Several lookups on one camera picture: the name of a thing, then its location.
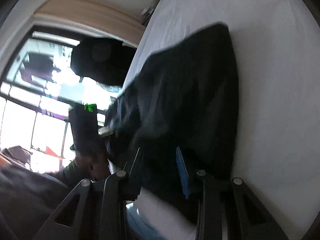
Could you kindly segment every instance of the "black fabric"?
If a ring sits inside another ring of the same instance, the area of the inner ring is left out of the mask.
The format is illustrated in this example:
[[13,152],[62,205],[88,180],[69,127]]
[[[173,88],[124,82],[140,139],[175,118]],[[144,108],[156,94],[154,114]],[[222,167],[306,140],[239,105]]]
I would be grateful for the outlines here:
[[122,41],[87,37],[71,54],[71,69],[108,86],[122,86],[136,49]]
[[70,188],[74,188],[83,179],[93,179],[90,172],[80,169],[76,165],[76,160],[72,160],[67,167],[58,172],[47,172]]
[[98,120],[96,105],[80,105],[69,111],[73,145],[77,154],[95,155],[98,149]]
[[0,169],[0,239],[32,240],[70,192],[50,178],[17,166]]
[[108,110],[106,126],[145,150],[143,186],[178,206],[184,199],[177,146],[219,179],[229,179],[238,117],[238,74],[228,28],[216,24],[151,55]]

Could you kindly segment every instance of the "black metal bracket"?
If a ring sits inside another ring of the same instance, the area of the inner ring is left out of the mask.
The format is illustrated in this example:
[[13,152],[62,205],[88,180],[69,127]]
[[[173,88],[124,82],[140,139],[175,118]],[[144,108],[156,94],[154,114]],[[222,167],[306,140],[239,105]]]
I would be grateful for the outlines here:
[[[78,240],[91,184],[89,179],[79,182],[42,225],[33,240]],[[61,217],[61,214],[70,206],[75,207],[74,216],[64,220],[66,217]]]
[[121,180],[127,179],[125,171],[118,171],[106,179],[100,217],[99,239],[125,240],[125,205],[119,194]]
[[288,240],[281,227],[240,178],[231,181],[242,240]]
[[216,179],[211,174],[207,174],[205,170],[198,170],[196,178],[203,182],[196,239],[222,239],[220,193],[229,191],[230,183]]

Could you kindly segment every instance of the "green tag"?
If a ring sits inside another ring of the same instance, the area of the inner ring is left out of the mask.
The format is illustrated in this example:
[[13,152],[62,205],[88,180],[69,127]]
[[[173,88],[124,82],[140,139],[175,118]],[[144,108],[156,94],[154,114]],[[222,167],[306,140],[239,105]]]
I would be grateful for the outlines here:
[[97,105],[96,104],[89,104],[89,105],[85,104],[84,109],[86,110],[86,108],[88,108],[89,112],[93,112],[93,109],[92,109],[93,106],[97,106]]

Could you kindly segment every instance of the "white bed sheet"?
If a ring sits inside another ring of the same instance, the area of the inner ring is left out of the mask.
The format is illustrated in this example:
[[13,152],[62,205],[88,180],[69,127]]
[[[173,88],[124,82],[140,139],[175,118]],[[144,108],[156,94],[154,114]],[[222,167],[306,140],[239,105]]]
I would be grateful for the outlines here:
[[233,176],[301,239],[320,211],[320,28],[301,0],[161,0],[124,87],[151,53],[218,21],[239,69]]

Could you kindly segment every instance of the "window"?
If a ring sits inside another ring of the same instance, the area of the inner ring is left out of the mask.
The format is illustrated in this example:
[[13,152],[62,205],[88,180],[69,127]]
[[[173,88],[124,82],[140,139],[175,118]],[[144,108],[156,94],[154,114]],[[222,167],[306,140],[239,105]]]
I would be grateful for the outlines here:
[[0,148],[20,145],[33,152],[31,169],[58,171],[75,158],[68,123],[74,103],[97,104],[98,125],[121,89],[110,89],[70,68],[81,35],[33,28],[12,56],[0,85]]

